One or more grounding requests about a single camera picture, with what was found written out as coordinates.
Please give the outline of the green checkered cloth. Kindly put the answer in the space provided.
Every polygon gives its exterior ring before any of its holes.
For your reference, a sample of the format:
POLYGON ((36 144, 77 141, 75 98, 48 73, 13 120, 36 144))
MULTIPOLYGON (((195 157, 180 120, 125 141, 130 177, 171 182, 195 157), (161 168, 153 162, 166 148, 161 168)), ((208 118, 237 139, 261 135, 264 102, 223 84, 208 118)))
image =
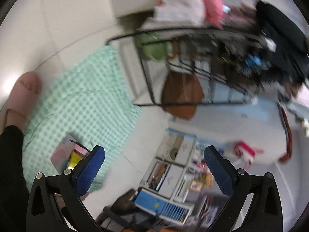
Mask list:
POLYGON ((69 134, 88 149, 105 149, 105 161, 90 188, 99 190, 140 115, 141 108, 129 97, 117 50, 110 45, 98 48, 39 96, 24 136, 26 186, 31 188, 39 172, 57 173, 50 157, 69 134))

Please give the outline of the grey drawer cabinet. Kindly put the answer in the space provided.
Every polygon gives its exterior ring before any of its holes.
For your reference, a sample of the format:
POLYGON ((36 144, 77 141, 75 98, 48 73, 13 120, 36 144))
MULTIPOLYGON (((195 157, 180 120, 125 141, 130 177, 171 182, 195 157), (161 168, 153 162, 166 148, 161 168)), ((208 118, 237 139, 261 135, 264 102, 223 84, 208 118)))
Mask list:
POLYGON ((139 186, 161 197, 185 203, 214 185, 203 156, 210 143, 196 136, 167 129, 139 186))

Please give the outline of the green plastic basin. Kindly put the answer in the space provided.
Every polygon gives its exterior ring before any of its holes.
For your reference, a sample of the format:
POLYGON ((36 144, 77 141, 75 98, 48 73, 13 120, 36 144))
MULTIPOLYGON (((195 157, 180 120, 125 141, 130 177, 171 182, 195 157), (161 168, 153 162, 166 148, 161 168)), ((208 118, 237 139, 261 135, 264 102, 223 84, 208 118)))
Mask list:
POLYGON ((163 42, 156 33, 146 33, 135 37, 135 44, 153 62, 161 62, 170 54, 170 45, 163 42))

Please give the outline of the black metal rack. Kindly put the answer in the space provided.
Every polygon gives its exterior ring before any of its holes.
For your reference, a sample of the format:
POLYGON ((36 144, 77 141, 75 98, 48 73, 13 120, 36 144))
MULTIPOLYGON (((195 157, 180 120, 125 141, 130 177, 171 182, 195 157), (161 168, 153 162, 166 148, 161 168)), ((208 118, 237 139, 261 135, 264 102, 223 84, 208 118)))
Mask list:
POLYGON ((308 78, 308 53, 265 34, 234 29, 171 27, 138 30, 108 39, 107 44, 131 40, 140 64, 150 106, 251 105, 266 86, 301 83, 308 78), (170 45, 161 62, 149 60, 135 44, 137 35, 156 33, 170 45), (195 74, 205 97, 200 104, 161 104, 170 72, 195 74))

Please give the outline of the yellow tape roll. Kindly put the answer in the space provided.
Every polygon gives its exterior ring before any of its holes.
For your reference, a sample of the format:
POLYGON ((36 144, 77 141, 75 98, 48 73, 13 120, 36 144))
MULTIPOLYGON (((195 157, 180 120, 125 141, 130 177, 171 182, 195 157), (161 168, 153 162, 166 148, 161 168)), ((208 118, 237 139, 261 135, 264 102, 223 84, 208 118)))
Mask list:
POLYGON ((84 159, 84 155, 73 150, 69 156, 67 168, 73 170, 82 159, 84 159))

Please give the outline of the blue white air cooler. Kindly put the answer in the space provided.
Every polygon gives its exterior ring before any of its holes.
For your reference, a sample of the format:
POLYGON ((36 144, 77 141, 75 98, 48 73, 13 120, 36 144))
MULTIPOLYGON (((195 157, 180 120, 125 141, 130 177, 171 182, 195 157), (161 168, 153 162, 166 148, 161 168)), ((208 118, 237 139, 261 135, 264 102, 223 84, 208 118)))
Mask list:
POLYGON ((151 215, 179 226, 185 224, 194 207, 168 200, 145 189, 138 193, 134 204, 151 215))

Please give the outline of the pink storage box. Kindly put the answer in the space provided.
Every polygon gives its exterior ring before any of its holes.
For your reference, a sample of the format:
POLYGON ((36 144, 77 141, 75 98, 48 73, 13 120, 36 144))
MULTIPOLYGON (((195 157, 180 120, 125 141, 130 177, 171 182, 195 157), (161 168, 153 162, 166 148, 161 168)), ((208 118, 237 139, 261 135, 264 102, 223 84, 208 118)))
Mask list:
POLYGON ((90 150, 79 143, 73 136, 66 134, 50 157, 51 163, 59 174, 68 169, 68 159, 73 150, 84 155, 84 158, 90 153, 90 150))

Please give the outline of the pink slipper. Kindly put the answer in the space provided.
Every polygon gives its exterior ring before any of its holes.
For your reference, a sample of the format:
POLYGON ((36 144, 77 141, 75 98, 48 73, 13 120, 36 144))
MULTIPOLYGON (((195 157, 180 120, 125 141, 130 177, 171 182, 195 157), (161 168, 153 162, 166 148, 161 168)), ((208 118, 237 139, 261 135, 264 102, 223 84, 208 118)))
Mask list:
POLYGON ((24 73, 17 79, 7 101, 5 127, 24 128, 41 90, 42 80, 35 72, 24 73))

